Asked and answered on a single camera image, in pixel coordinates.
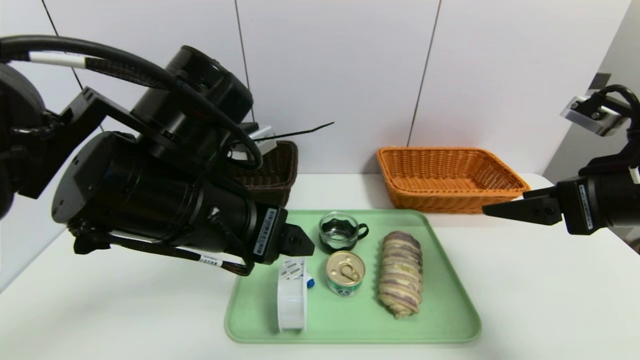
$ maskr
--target bread roll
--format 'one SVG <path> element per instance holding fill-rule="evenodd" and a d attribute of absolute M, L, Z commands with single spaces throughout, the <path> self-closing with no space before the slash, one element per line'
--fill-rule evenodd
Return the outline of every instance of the bread roll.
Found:
<path fill-rule="evenodd" d="M 411 234 L 394 231 L 385 236 L 380 261 L 378 297 L 396 319 L 420 312 L 422 249 Z"/>

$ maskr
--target wicker basket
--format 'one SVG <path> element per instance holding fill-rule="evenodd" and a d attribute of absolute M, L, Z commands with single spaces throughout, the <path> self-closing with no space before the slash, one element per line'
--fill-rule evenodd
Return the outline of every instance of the wicker basket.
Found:
<path fill-rule="evenodd" d="M 378 162 L 399 209 L 425 213 L 482 213 L 529 186 L 496 155 L 471 147 L 386 147 Z"/>
<path fill-rule="evenodd" d="M 277 144 L 264 155 L 258 170 L 231 165 L 230 173 L 249 189 L 257 202 L 285 206 L 298 175 L 298 147 L 289 141 Z"/>

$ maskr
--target label sticker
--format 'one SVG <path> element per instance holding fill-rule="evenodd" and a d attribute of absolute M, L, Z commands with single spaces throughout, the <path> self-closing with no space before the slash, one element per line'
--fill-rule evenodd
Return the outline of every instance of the label sticker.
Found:
<path fill-rule="evenodd" d="M 208 265 L 213 265 L 213 266 L 222 266 L 222 260 L 220 259 L 216 259 L 216 258 L 212 258 L 210 256 L 206 256 L 206 255 L 200 255 L 200 260 L 198 260 L 201 263 L 205 263 Z"/>
<path fill-rule="evenodd" d="M 255 247 L 253 248 L 253 253 L 262 256 L 264 254 L 264 249 L 266 248 L 267 241 L 269 240 L 269 234 L 271 233 L 271 228 L 273 227 L 273 221 L 278 214 L 277 209 L 268 209 L 267 213 L 264 215 L 264 222 L 262 223 L 262 227 L 260 228 L 260 234 L 258 235 L 258 240 L 255 242 Z"/>
<path fill-rule="evenodd" d="M 589 202 L 587 200 L 587 191 L 584 185 L 579 185 L 580 198 L 582 199 L 582 212 L 584 212 L 584 218 L 587 221 L 587 229 L 593 229 L 593 221 L 591 220 L 591 210 L 589 210 Z"/>

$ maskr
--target black cup handle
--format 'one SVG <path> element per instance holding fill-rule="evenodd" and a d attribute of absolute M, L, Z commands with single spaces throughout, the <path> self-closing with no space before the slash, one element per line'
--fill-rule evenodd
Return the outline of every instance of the black cup handle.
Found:
<path fill-rule="evenodd" d="M 360 229 L 366 229 L 364 233 L 360 234 Z M 358 240 L 361 240 L 362 238 L 364 238 L 365 236 L 367 236 L 369 234 L 369 226 L 367 226 L 367 224 L 360 224 L 358 225 Z"/>

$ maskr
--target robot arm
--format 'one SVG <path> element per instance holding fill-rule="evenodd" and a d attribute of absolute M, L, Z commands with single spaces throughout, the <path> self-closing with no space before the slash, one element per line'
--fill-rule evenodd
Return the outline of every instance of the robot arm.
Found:
<path fill-rule="evenodd" d="M 89 55 L 71 56 L 42 51 Z M 149 89 L 131 111 L 85 88 L 62 113 L 9 61 L 83 67 Z M 241 122 L 249 90 L 218 62 L 183 46 L 166 69 L 104 45 L 71 38 L 0 38 L 0 215 L 13 194 L 37 199 L 72 151 L 109 116 L 138 131 L 107 131 L 73 159 L 56 190 L 53 219 L 88 254 L 111 244 L 190 259 L 249 275 L 279 254 L 308 256 L 314 245 L 287 211 L 257 203 L 227 165 L 256 169 L 261 149 Z M 249 161 L 227 157 L 241 144 Z M 191 252 L 227 252 L 244 264 Z"/>
<path fill-rule="evenodd" d="M 619 93 L 627 102 L 607 94 Z M 627 119 L 627 145 L 615 155 L 592 159 L 578 176 L 555 186 L 525 192 L 522 200 L 483 207 L 493 217 L 552 225 L 566 223 L 570 234 L 589 235 L 602 227 L 640 225 L 640 102 L 621 85 L 610 85 L 591 97 L 574 97 L 562 116 L 599 135 L 609 136 Z"/>

